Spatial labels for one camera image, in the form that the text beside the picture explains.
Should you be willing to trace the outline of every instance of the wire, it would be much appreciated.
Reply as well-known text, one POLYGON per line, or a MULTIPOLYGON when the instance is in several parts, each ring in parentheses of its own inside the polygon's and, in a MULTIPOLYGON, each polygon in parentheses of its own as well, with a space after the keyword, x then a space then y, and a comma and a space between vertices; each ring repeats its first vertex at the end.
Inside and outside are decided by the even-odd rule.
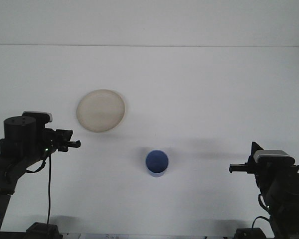
POLYGON ((266 220, 267 222, 270 222, 268 218, 265 218, 265 217, 263 217, 263 216, 258 216, 258 217, 256 217, 256 218, 254 219, 251 228, 254 228, 255 221, 256 221, 258 218, 260 218, 260 219, 264 219, 264 220, 266 220))
POLYGON ((45 167, 45 165, 46 165, 46 159, 44 159, 42 161, 41 166, 37 170, 35 170, 35 171, 26 170, 26 172, 27 173, 37 173, 37 172, 40 172, 45 167))
POLYGON ((268 208, 266 208, 266 206, 261 201, 261 193, 258 195, 258 203, 262 207, 262 209, 264 209, 266 212, 268 212, 268 208))
POLYGON ((48 218, 46 221, 46 236, 47 237, 49 234, 49 222, 50 222, 50 214, 51 214, 51 154, 49 155, 48 201, 49 201, 49 209, 48 209, 48 218))

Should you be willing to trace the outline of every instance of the black cable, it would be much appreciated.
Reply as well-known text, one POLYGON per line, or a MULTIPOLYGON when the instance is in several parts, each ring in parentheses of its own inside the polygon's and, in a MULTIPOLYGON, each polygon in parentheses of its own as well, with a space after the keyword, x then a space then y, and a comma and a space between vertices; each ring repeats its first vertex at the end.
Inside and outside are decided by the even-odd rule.
POLYGON ((265 217, 263 217, 263 216, 258 216, 258 217, 256 217, 256 218, 254 219, 254 221, 253 221, 253 224, 252 224, 251 228, 254 228, 255 221, 256 221, 258 218, 261 218, 261 219, 264 219, 264 220, 266 220, 267 222, 270 222, 268 218, 265 218, 265 217))
POLYGON ((46 165, 46 159, 44 159, 42 161, 41 166, 37 170, 35 170, 35 171, 26 170, 26 172, 27 173, 37 173, 37 172, 40 172, 45 167, 45 165, 46 165))
POLYGON ((46 236, 49 234, 49 221, 51 213, 51 154, 49 155, 49 182, 48 182, 48 200, 49 200, 49 209, 48 209, 48 218, 46 221, 46 236))
POLYGON ((266 208, 266 206, 263 204, 260 196, 261 196, 261 193, 258 195, 258 203, 262 207, 262 209, 264 209, 266 212, 268 212, 268 208, 266 208))

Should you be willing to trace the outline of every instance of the paper plate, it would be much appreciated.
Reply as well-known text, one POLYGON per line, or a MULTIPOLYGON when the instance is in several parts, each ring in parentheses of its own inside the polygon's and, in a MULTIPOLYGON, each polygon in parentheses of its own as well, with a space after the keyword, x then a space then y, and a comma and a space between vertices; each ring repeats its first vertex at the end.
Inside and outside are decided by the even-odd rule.
POLYGON ((125 104, 114 91, 96 90, 80 101, 76 115, 79 123, 93 132, 108 131, 123 119, 125 104))

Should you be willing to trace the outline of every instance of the white backdrop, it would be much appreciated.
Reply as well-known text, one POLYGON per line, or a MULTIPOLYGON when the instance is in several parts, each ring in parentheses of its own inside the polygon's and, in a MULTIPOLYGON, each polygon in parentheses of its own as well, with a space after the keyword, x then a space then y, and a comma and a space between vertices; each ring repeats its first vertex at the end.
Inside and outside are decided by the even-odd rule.
MULTIPOLYGON (((299 47, 0 46, 0 138, 24 110, 51 112, 47 126, 82 141, 52 155, 61 232, 229 236, 266 215, 254 177, 229 164, 246 162, 252 141, 299 164, 299 47), (109 132, 76 120, 96 89, 127 105, 109 132), (170 158, 160 178, 144 167, 152 149, 170 158)), ((20 179, 3 230, 45 220, 47 171, 20 179)))

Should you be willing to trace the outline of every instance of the white surface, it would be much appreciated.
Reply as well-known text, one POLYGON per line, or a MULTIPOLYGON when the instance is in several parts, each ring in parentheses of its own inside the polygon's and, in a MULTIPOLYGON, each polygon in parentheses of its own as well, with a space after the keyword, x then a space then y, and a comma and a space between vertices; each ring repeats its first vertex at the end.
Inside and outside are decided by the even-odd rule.
MULTIPOLYGON (((51 112, 48 127, 82 141, 52 155, 61 232, 233 235, 266 213, 254 177, 229 164, 246 162, 253 140, 299 164, 299 47, 0 46, 0 138, 3 120, 24 110, 51 112), (123 95, 127 113, 96 134, 76 107, 104 88, 123 95), (144 166, 153 149, 170 159, 160 178, 144 166)), ((46 185, 47 170, 20 179, 4 230, 45 221, 46 185)))
POLYGON ((299 0, 0 0, 0 44, 299 46, 299 0))

